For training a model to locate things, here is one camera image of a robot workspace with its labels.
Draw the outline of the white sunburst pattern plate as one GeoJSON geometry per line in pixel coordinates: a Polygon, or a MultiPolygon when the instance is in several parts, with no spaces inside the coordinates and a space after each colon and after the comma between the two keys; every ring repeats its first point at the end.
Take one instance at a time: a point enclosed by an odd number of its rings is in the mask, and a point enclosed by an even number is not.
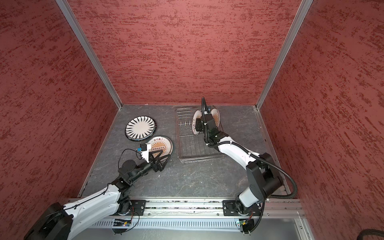
{"type": "Polygon", "coordinates": [[[149,140],[149,142],[151,144],[151,151],[156,151],[156,150],[163,150],[163,155],[167,155],[167,154],[172,154],[173,153],[173,143],[172,141],[165,137],[165,136],[156,136],[156,137],[153,137],[149,140]]]}

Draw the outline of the white plate blue rim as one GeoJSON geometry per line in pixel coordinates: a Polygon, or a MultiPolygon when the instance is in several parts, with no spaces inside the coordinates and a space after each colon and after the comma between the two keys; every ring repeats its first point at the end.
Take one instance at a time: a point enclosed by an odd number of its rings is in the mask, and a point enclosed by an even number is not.
{"type": "Polygon", "coordinates": [[[217,108],[211,109],[211,114],[215,120],[216,127],[218,128],[220,125],[220,112],[217,108]]]}

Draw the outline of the white blue striped plate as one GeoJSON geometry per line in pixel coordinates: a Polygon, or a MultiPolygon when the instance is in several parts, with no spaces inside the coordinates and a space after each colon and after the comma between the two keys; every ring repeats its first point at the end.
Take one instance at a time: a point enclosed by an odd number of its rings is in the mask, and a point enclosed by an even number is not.
{"type": "Polygon", "coordinates": [[[142,141],[151,137],[157,129],[156,121],[148,116],[139,116],[128,122],[125,135],[131,141],[142,141]]]}

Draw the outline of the white sunburst plate green rim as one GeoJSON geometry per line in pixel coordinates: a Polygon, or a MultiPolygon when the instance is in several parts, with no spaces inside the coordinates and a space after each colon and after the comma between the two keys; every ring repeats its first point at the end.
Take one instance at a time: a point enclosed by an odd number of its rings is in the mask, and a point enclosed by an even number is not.
{"type": "Polygon", "coordinates": [[[203,121],[202,121],[202,112],[200,110],[196,110],[193,116],[192,121],[192,132],[194,136],[198,135],[203,131],[203,121]]]}

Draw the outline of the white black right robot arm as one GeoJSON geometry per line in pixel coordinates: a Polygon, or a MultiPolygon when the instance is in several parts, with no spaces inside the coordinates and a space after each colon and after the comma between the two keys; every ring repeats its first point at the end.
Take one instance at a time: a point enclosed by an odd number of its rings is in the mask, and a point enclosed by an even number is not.
{"type": "Polygon", "coordinates": [[[239,214],[248,214],[254,205],[265,202],[283,185],[272,157],[250,151],[220,131],[212,114],[194,117],[193,131],[203,133],[208,147],[229,156],[245,169],[249,186],[236,197],[235,208],[239,214]]]}

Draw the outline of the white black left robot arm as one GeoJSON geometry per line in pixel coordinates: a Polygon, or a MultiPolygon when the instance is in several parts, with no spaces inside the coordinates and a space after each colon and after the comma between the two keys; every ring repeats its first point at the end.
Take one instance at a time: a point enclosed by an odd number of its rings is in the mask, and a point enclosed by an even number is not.
{"type": "Polygon", "coordinates": [[[134,183],[150,171],[164,170],[173,151],[142,152],[143,163],[125,161],[119,176],[106,188],[78,201],[50,205],[26,233],[26,240],[71,240],[92,224],[115,213],[130,213],[128,192],[134,183]]]}

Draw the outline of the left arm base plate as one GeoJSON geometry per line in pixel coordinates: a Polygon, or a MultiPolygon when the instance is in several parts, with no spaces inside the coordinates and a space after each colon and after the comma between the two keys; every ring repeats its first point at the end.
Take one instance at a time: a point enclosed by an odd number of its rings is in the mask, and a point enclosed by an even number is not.
{"type": "Polygon", "coordinates": [[[146,200],[130,200],[129,201],[129,208],[128,208],[128,215],[139,215],[142,216],[144,214],[145,208],[146,208],[146,200]]]}

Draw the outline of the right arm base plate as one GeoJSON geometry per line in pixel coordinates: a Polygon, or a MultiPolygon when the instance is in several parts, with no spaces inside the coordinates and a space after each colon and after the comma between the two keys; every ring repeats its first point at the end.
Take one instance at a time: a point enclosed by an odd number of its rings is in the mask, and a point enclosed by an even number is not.
{"type": "Polygon", "coordinates": [[[243,207],[240,203],[240,201],[235,200],[223,200],[222,201],[223,206],[223,214],[226,217],[232,217],[232,216],[243,216],[243,217],[250,217],[250,216],[260,216],[262,206],[258,204],[254,204],[251,207],[243,207]]]}

